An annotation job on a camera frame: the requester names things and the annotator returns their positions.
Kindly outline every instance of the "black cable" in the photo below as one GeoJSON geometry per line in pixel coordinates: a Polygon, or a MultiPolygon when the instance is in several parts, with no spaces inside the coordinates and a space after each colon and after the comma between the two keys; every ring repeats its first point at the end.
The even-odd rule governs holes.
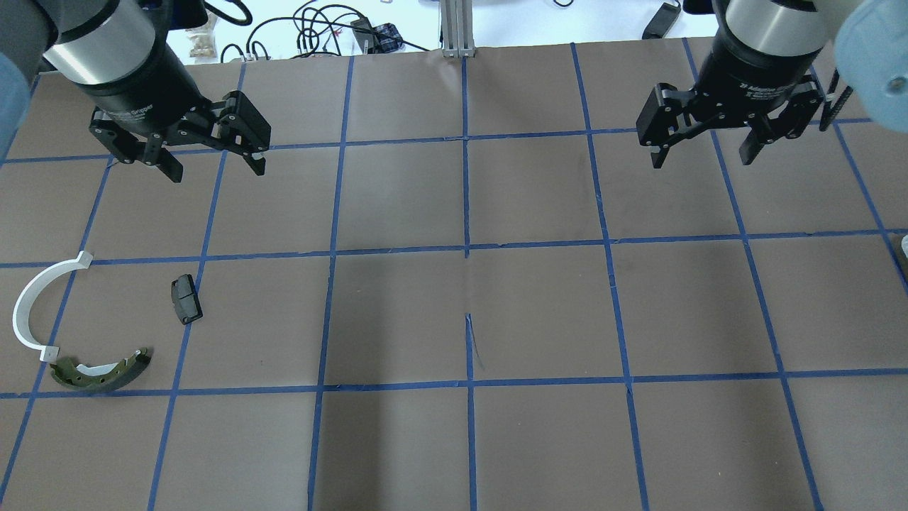
{"type": "Polygon", "coordinates": [[[378,37],[383,37],[383,38],[385,38],[385,39],[390,39],[391,41],[397,41],[397,42],[399,42],[399,43],[403,43],[404,45],[412,46],[412,47],[414,47],[414,48],[416,48],[416,49],[418,49],[418,50],[422,50],[422,51],[424,51],[424,52],[430,51],[428,48],[424,48],[424,47],[422,47],[422,46],[420,46],[420,45],[414,45],[414,44],[411,43],[410,41],[406,41],[406,40],[401,39],[401,38],[399,38],[399,37],[392,37],[392,36],[390,36],[390,35],[381,34],[381,33],[377,32],[377,31],[374,30],[374,29],[367,29],[367,28],[357,27],[357,26],[353,26],[353,25],[346,25],[346,24],[343,24],[343,23],[333,23],[333,22],[324,22],[324,21],[320,21],[320,20],[302,19],[302,18],[298,18],[298,17],[295,17],[295,16],[278,16],[278,17],[273,17],[273,18],[271,18],[271,19],[267,19],[267,20],[265,20],[265,21],[259,23],[258,25],[255,26],[255,28],[252,29],[252,32],[249,34],[249,37],[246,39],[246,48],[249,49],[249,48],[251,47],[251,44],[252,44],[252,37],[255,36],[255,33],[256,33],[260,28],[262,28],[263,26],[267,25],[268,23],[275,22],[275,21],[291,21],[291,20],[308,21],[308,22],[310,22],[310,23],[320,23],[320,24],[323,24],[323,25],[336,25],[336,26],[342,26],[342,27],[344,27],[344,28],[352,28],[352,29],[354,29],[354,30],[358,30],[358,31],[362,31],[362,32],[369,32],[369,33],[374,34],[374,35],[376,35],[376,36],[378,36],[378,37]]]}
{"type": "MultiPolygon", "coordinates": [[[[309,2],[306,2],[305,4],[300,5],[299,7],[297,7],[296,10],[293,11],[293,16],[296,17],[296,15],[298,15],[298,14],[300,13],[300,11],[302,11],[303,9],[305,9],[307,5],[314,4],[315,1],[316,1],[316,0],[309,0],[309,2]]],[[[302,31],[302,27],[301,27],[299,24],[297,24],[296,21],[293,22],[293,26],[296,26],[296,29],[297,29],[297,30],[302,31]]]]}
{"type": "Polygon", "coordinates": [[[242,2],[242,0],[226,0],[226,1],[239,7],[240,11],[242,11],[242,15],[245,16],[245,19],[238,19],[231,15],[227,15],[221,9],[218,9],[218,8],[212,6],[208,2],[205,2],[205,8],[208,9],[209,11],[213,12],[216,16],[220,17],[222,20],[226,21],[227,23],[232,23],[232,24],[238,25],[238,26],[252,25],[252,13],[249,12],[249,7],[247,7],[246,4],[244,4],[242,2]]]}
{"type": "Polygon", "coordinates": [[[255,55],[256,60],[258,60],[259,54],[255,53],[255,45],[259,45],[262,47],[262,52],[265,53],[265,60],[268,60],[269,58],[271,58],[271,56],[268,55],[268,50],[265,49],[265,45],[263,45],[259,41],[252,41],[252,54],[255,55]]]}
{"type": "MultiPolygon", "coordinates": [[[[316,9],[315,7],[307,7],[305,9],[303,9],[302,16],[301,16],[303,19],[306,19],[306,11],[308,11],[308,10],[312,11],[312,18],[310,20],[309,26],[305,27],[303,30],[303,32],[308,32],[309,34],[311,34],[311,35],[306,35],[306,37],[307,37],[306,43],[308,43],[308,44],[303,45],[303,47],[306,48],[307,50],[309,49],[310,46],[313,51],[318,50],[319,46],[321,45],[321,36],[324,35],[326,32],[331,31],[331,39],[334,41],[334,47],[335,47],[335,49],[337,49],[338,54],[341,52],[340,51],[341,43],[340,43],[340,41],[338,41],[337,34],[334,30],[334,23],[331,22],[328,19],[328,16],[325,15],[325,13],[324,13],[324,11],[326,9],[331,8],[331,7],[344,7],[350,11],[353,11],[353,13],[345,13],[344,15],[338,16],[337,18],[335,18],[334,22],[337,22],[339,19],[341,19],[345,15],[352,15],[352,14],[356,14],[359,12],[356,9],[347,7],[346,5],[325,5],[324,7],[321,7],[318,9],[316,9]],[[325,22],[328,23],[328,26],[326,28],[322,29],[321,32],[315,32],[315,28],[313,27],[313,25],[314,25],[313,22],[317,21],[317,20],[315,20],[316,16],[321,16],[321,18],[325,22]]],[[[328,48],[328,44],[325,43],[325,46],[322,48],[322,51],[325,51],[327,48],[328,48]]]]}
{"type": "Polygon", "coordinates": [[[246,55],[242,52],[242,48],[240,48],[239,45],[230,43],[229,45],[225,46],[223,50],[221,50],[221,64],[224,63],[224,54],[227,53],[227,50],[229,50],[231,48],[236,48],[236,51],[240,52],[240,57],[242,57],[242,60],[243,61],[246,60],[246,55]]]}

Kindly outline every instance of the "olive green curved part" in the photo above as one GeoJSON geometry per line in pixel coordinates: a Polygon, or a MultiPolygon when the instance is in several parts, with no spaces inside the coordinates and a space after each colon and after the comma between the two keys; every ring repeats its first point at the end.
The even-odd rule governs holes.
{"type": "Polygon", "coordinates": [[[78,390],[88,394],[98,392],[111,392],[133,381],[145,370],[152,361],[148,348],[141,348],[133,356],[121,360],[107,373],[99,376],[89,376],[79,371],[75,359],[70,356],[57,360],[51,364],[51,376],[56,382],[70,390],[78,390]]]}

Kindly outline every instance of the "white curved plastic part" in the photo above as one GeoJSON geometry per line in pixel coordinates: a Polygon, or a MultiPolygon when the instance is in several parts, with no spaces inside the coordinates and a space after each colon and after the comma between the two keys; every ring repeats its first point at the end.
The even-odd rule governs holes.
{"type": "Polygon", "coordinates": [[[92,255],[83,250],[79,252],[75,259],[61,261],[53,266],[48,266],[25,286],[25,289],[19,295],[19,299],[15,301],[15,306],[13,307],[13,332],[19,338],[19,342],[26,347],[41,351],[39,358],[42,362],[56,362],[60,348],[57,346],[45,346],[35,341],[35,336],[32,335],[32,328],[28,325],[29,316],[32,314],[32,306],[35,304],[38,295],[44,291],[44,288],[58,276],[66,275],[75,270],[84,270],[92,263],[92,259],[92,255]]]}

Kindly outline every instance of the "black device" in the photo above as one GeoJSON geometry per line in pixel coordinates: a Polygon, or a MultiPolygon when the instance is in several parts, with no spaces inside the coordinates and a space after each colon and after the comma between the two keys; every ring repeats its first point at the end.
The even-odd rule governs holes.
{"type": "Polygon", "coordinates": [[[156,166],[174,183],[183,165],[166,146],[204,144],[265,170],[271,125],[232,91],[213,103],[167,45],[169,30],[203,25],[201,0],[83,0],[45,5],[59,34],[44,57],[97,107],[89,130],[121,163],[156,166]]]}
{"type": "Polygon", "coordinates": [[[202,305],[195,292],[195,282],[189,274],[181,275],[171,282],[171,301],[180,323],[189,325],[202,317],[202,305]]]}
{"type": "Polygon", "coordinates": [[[649,20],[649,25],[643,29],[644,39],[661,39],[665,37],[672,25],[675,24],[681,15],[681,5],[663,3],[653,19],[649,20]]]}
{"type": "Polygon", "coordinates": [[[823,101],[807,73],[825,44],[822,19],[803,0],[714,0],[719,29],[699,78],[687,91],[657,84],[637,118],[654,168],[682,140],[709,129],[750,126],[739,149],[750,165],[764,146],[797,138],[823,101]],[[770,118],[769,114],[783,107],[770,118]]]}
{"type": "Polygon", "coordinates": [[[375,38],[375,31],[372,30],[372,24],[369,18],[361,17],[350,23],[353,27],[353,36],[356,42],[360,44],[360,50],[364,54],[378,53],[378,40],[375,38]]]}

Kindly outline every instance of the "semicircular bracket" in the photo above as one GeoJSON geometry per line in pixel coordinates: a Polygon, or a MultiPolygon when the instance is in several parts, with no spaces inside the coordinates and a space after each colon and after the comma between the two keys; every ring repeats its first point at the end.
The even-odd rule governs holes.
{"type": "Polygon", "coordinates": [[[15,336],[26,347],[41,352],[39,359],[49,363],[54,380],[62,386],[87,393],[110,392],[133,381],[151,362],[151,351],[141,348],[128,358],[103,366],[86,366],[75,364],[70,356],[59,358],[60,348],[47,346],[35,340],[29,319],[32,306],[44,289],[60,276],[75,270],[84,270],[91,265],[93,257],[84,250],[75,259],[61,261],[48,266],[35,276],[19,294],[13,307],[13,331],[15,336]]]}

